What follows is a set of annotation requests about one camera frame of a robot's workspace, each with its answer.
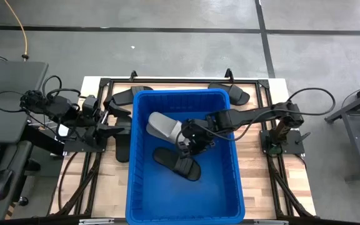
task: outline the concrete floor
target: concrete floor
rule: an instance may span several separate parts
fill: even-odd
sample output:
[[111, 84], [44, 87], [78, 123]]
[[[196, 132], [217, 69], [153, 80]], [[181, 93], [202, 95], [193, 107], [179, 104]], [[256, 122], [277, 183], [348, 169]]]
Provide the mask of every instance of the concrete floor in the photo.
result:
[[[260, 28], [253, 0], [16, 0], [11, 4], [25, 25]], [[266, 29], [360, 31], [358, 0], [261, 0], [261, 4]], [[0, 24], [16, 25], [2, 0]], [[29, 31], [27, 37], [31, 60], [49, 63], [48, 75], [61, 76], [68, 88], [80, 88], [84, 76], [129, 76], [132, 70], [139, 76], [211, 77], [223, 76], [231, 68], [237, 78], [269, 77], [260, 34]], [[339, 108], [349, 93], [360, 88], [360, 35], [268, 34], [267, 39], [274, 75], [286, 79], [290, 93], [311, 86], [326, 88]], [[21, 60], [22, 53], [20, 31], [0, 31], [0, 55]], [[302, 111], [318, 112], [329, 106], [330, 99], [304, 92], [294, 102]], [[304, 145], [317, 215], [360, 222], [360, 182], [344, 182], [345, 176], [359, 171], [344, 124], [328, 125], [320, 116], [304, 118], [301, 130], [312, 132]], [[40, 192], [44, 198], [36, 198], [47, 199], [53, 189], [50, 185]], [[43, 215], [43, 210], [32, 214]]]

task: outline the computer mouse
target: computer mouse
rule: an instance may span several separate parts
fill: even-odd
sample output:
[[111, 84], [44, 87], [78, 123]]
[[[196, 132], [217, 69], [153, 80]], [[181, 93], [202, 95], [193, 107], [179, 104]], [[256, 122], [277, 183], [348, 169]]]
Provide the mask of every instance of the computer mouse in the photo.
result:
[[4, 169], [0, 171], [0, 200], [6, 198], [11, 188], [11, 180], [13, 177], [13, 171], [10, 169]]

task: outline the wooden table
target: wooden table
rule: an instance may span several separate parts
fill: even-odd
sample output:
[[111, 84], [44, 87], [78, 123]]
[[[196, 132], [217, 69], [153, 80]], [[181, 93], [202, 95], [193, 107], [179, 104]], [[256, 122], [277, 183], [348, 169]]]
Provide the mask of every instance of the wooden table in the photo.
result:
[[[81, 93], [83, 96], [93, 94], [97, 96], [99, 80], [101, 77], [85, 77]], [[163, 89], [206, 89], [208, 84], [131, 84], [116, 83], [113, 93], [119, 93], [129, 89], [131, 86], [149, 86], [154, 90]], [[284, 79], [269, 79], [270, 91], [273, 103], [283, 102], [288, 98], [288, 91]], [[232, 108], [246, 110], [258, 108], [258, 101], [255, 92], [255, 86], [252, 84], [238, 84], [245, 92], [251, 95], [249, 102], [243, 106], [232, 106]], [[261, 90], [264, 104], [266, 96]], [[124, 106], [127, 110], [132, 110], [133, 105]], [[115, 118], [110, 117], [109, 123], [114, 124]], [[261, 152], [261, 144], [258, 132], [261, 130], [259, 123], [253, 124], [246, 135], [236, 142], [239, 168], [241, 174], [241, 184], [244, 193], [244, 202], [246, 207], [245, 219], [273, 219], [275, 218], [273, 198], [268, 172], [266, 157]], [[235, 132], [239, 136], [244, 127]], [[79, 153], [72, 161], [64, 177], [62, 185], [62, 204], [67, 202], [77, 189], [83, 168], [85, 153]], [[62, 165], [61, 174], [69, 156], [66, 156]], [[299, 199], [301, 204], [311, 213], [315, 214], [311, 190], [308, 183], [308, 177], [303, 163], [294, 155], [284, 155], [284, 164], [290, 189]], [[124, 218], [126, 210], [126, 194], [128, 184], [128, 163], [120, 163], [115, 158], [115, 140], [111, 138], [108, 142], [106, 152], [102, 156], [101, 166], [99, 169], [98, 182], [94, 200], [92, 216], [94, 218]], [[279, 196], [281, 208], [286, 213], [284, 194], [281, 188]], [[83, 207], [84, 211], [88, 199], [88, 189], [84, 192]], [[58, 194], [54, 195], [51, 206], [51, 213], [58, 211]]]

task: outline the blue crate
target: blue crate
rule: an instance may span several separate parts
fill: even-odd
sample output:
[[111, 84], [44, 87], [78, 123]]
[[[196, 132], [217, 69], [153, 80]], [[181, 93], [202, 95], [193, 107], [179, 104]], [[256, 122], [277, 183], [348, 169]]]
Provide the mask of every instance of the blue crate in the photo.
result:
[[153, 112], [183, 122], [229, 108], [229, 96], [220, 89], [141, 91], [135, 96], [126, 201], [129, 224], [234, 224], [243, 220], [243, 189], [234, 141], [216, 138], [214, 148], [195, 156], [201, 178], [188, 181], [153, 159], [155, 148], [175, 151], [175, 146], [146, 131]]

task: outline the blue plastic bin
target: blue plastic bin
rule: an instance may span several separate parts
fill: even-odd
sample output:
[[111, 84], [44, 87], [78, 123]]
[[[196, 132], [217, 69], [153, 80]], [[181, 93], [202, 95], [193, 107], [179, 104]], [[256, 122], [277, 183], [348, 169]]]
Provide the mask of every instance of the blue plastic bin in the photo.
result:
[[245, 215], [243, 189], [234, 141], [216, 138], [216, 146], [194, 156], [201, 178], [188, 181], [153, 159], [157, 147], [175, 151], [174, 144], [146, 131], [153, 112], [179, 121], [204, 119], [229, 109], [220, 89], [141, 91], [132, 112], [126, 219], [129, 224], [235, 224]]

